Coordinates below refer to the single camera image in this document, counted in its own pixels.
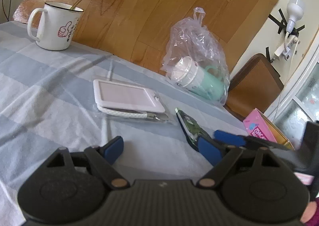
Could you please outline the right hand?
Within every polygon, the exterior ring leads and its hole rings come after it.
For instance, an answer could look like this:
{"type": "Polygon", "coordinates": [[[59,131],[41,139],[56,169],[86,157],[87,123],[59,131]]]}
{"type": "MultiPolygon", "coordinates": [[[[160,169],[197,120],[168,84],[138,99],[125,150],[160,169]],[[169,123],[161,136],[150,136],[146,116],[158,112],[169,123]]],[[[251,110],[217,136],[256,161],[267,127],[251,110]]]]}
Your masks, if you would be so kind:
{"type": "Polygon", "coordinates": [[[319,198],[308,203],[300,221],[307,226],[319,226],[319,198]]]}

